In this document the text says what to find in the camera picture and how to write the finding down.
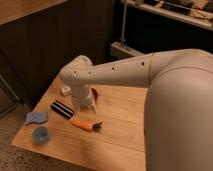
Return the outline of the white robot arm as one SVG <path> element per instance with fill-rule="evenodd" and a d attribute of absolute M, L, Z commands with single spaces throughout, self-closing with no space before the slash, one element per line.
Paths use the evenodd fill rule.
<path fill-rule="evenodd" d="M 213 54 L 171 50 L 100 65 L 79 55 L 59 77 L 80 107 L 90 103 L 91 85 L 146 88 L 147 171 L 213 171 Z"/>

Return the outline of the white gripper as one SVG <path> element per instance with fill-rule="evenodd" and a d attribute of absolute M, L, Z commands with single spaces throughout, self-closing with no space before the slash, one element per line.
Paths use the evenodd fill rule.
<path fill-rule="evenodd" d="M 80 85 L 71 87 L 71 100 L 74 105 L 79 107 L 86 107 L 90 105 L 93 113 L 96 112 L 96 105 L 93 103 L 93 93 L 89 85 Z"/>

